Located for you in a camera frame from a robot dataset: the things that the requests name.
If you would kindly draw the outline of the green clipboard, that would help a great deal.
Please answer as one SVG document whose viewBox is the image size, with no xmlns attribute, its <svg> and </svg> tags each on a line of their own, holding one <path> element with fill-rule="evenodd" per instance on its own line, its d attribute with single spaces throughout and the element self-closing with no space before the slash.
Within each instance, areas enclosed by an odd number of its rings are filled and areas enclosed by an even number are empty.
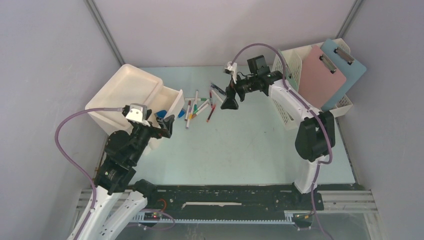
<svg viewBox="0 0 424 240">
<path fill-rule="evenodd" d="M 295 92 L 299 90 L 302 60 L 294 50 L 281 52 L 285 60 L 286 78 Z"/>
</svg>

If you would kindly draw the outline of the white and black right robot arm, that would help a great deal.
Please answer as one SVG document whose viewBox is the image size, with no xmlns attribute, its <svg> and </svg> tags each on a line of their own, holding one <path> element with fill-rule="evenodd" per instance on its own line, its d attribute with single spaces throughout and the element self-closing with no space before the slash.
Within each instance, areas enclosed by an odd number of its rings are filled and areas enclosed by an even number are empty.
<svg viewBox="0 0 424 240">
<path fill-rule="evenodd" d="M 320 111 L 301 97 L 291 87 L 286 75 L 281 71 L 271 71 L 260 55 L 249 59 L 250 74 L 241 78 L 237 64 L 228 62 L 224 73 L 231 76 L 226 87 L 226 98 L 221 109 L 237 110 L 236 96 L 244 101 L 247 93 L 260 91 L 271 98 L 289 114 L 298 126 L 295 149 L 304 159 L 294 181 L 297 191 L 291 194 L 291 204 L 304 209 L 311 202 L 310 192 L 314 191 L 321 165 L 333 160 L 332 148 L 335 146 L 335 118 L 330 111 Z"/>
</svg>

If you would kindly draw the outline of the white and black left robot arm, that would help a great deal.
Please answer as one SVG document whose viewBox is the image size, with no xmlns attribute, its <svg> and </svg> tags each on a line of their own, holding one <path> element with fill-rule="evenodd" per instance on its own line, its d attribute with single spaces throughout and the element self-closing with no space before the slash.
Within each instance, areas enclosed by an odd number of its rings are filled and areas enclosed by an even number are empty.
<svg viewBox="0 0 424 240">
<path fill-rule="evenodd" d="M 149 141 L 172 136 L 175 115 L 157 116 L 158 126 L 154 126 L 148 120 L 152 110 L 145 105 L 100 107 L 99 111 L 121 112 L 132 125 L 132 131 L 117 130 L 108 137 L 105 160 L 97 176 L 90 180 L 92 193 L 68 237 L 70 240 L 114 240 L 138 212 L 153 208 L 158 202 L 157 187 L 142 179 L 133 185 L 124 203 L 116 211 L 112 210 L 134 177 L 135 167 Z"/>
</svg>

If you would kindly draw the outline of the white drawer cabinet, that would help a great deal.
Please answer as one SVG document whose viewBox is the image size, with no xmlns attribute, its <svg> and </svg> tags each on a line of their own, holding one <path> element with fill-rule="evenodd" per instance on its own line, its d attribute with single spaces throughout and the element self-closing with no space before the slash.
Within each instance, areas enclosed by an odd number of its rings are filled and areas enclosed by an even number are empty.
<svg viewBox="0 0 424 240">
<path fill-rule="evenodd" d="M 146 105 L 152 110 L 148 121 L 159 127 L 154 114 L 165 110 L 165 117 L 178 117 L 185 104 L 183 90 L 175 90 L 164 86 L 161 78 L 141 70 L 133 65 L 125 64 L 108 80 L 108 82 L 86 104 L 85 110 L 94 108 L 123 108 L 125 105 Z M 117 111 L 93 111 L 91 118 L 109 136 L 118 130 L 132 131 L 132 125 L 122 113 Z M 164 138 L 151 138 L 143 155 L 148 155 L 158 148 Z"/>
</svg>

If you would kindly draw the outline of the pink clipboard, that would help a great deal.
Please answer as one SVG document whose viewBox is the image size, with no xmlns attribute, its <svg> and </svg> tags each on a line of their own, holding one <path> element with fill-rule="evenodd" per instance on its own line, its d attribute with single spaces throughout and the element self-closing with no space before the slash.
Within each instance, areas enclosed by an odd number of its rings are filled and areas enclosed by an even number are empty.
<svg viewBox="0 0 424 240">
<path fill-rule="evenodd" d="M 298 93 L 320 109 L 345 82 L 346 78 L 336 65 L 314 45 L 302 61 Z"/>
</svg>

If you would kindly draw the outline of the blue clipboard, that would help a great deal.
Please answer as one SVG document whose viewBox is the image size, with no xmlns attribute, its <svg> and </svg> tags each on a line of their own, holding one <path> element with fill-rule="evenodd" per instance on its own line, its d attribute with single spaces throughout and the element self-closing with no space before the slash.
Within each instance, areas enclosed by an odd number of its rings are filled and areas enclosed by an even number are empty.
<svg viewBox="0 0 424 240">
<path fill-rule="evenodd" d="M 353 57 L 350 50 L 347 50 L 343 44 L 336 43 L 335 40 L 327 39 L 320 48 L 346 78 L 345 83 L 322 106 L 323 111 L 328 111 L 336 106 L 347 91 L 363 76 L 367 68 Z"/>
</svg>

